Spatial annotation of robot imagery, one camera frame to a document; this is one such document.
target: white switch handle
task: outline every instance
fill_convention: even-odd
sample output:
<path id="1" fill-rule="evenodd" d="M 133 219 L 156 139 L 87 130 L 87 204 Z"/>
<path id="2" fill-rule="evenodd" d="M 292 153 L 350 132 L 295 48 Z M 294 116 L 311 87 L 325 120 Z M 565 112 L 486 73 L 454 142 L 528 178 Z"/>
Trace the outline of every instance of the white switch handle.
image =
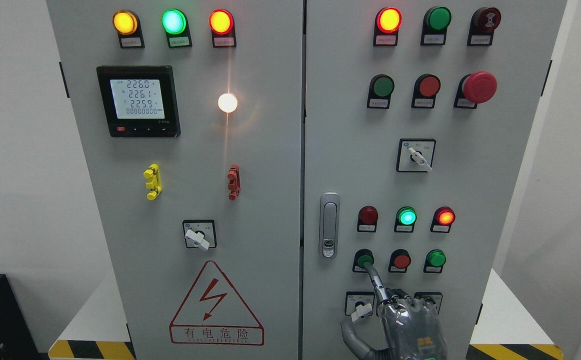
<path id="1" fill-rule="evenodd" d="M 353 323 L 356 323 L 360 319 L 364 319 L 365 317 L 373 314 L 373 304 L 367 303 L 366 305 L 357 305 L 355 307 L 355 312 L 350 314 L 350 319 Z"/>
<path id="2" fill-rule="evenodd" d="M 204 234 L 201 232 L 195 232 L 193 230 L 186 230 L 184 237 L 190 241 L 192 241 L 197 248 L 201 249 L 202 251 L 208 251 L 211 243 L 208 240 L 204 239 Z"/>
<path id="3" fill-rule="evenodd" d="M 421 153 L 417 152 L 414 148 L 409 147 L 408 151 L 410 151 L 411 153 L 411 158 L 414 160 L 414 162 L 416 162 L 417 164 L 419 164 L 419 166 L 423 166 L 426 168 L 426 171 L 428 171 L 429 173 L 431 171 L 433 171 L 433 168 L 430 166 L 430 164 L 428 164 L 428 160 L 423 157 L 423 155 L 421 155 Z"/>

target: yellow terminal block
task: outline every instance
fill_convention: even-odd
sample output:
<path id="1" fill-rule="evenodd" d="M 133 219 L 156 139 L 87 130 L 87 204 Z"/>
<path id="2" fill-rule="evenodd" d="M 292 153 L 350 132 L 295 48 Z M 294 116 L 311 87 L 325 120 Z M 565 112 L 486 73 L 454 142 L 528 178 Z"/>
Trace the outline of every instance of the yellow terminal block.
<path id="1" fill-rule="evenodd" d="M 158 164 L 150 164 L 144 171 L 144 178 L 146 179 L 146 189 L 150 191 L 146 194 L 148 200 L 155 200 L 162 194 L 162 180 L 160 178 L 160 166 Z"/>

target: yellow black hazard stripe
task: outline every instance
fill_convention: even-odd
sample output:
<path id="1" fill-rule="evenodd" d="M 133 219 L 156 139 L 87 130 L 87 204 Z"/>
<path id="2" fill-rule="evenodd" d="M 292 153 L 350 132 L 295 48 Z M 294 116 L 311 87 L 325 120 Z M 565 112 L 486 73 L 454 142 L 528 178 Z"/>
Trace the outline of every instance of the yellow black hazard stripe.
<path id="1" fill-rule="evenodd" d="M 564 360 L 564 355 L 555 345 L 473 344 L 466 360 Z"/>
<path id="2" fill-rule="evenodd" d="M 130 341 L 57 340 L 51 359 L 135 360 Z M 549 344 L 472 344 L 466 360 L 564 360 L 562 350 Z"/>
<path id="3" fill-rule="evenodd" d="M 130 341 L 57 340 L 48 351 L 51 359 L 135 360 Z"/>

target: digital power meter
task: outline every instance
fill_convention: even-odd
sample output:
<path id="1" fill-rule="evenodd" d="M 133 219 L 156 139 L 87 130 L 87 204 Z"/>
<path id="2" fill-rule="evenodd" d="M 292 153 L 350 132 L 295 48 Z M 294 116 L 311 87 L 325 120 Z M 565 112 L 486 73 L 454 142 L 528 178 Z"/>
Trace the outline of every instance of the digital power meter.
<path id="1" fill-rule="evenodd" d="M 97 78 L 110 136 L 180 135 L 171 66 L 98 66 Z"/>

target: warning triangle sign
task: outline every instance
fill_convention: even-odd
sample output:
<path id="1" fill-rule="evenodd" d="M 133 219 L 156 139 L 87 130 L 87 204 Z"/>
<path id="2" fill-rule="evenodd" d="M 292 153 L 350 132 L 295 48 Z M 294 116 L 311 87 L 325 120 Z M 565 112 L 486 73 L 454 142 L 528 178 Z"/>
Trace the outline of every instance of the warning triangle sign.
<path id="1" fill-rule="evenodd" d="M 173 344 L 264 344 L 264 327 L 213 260 L 201 267 L 169 330 Z"/>

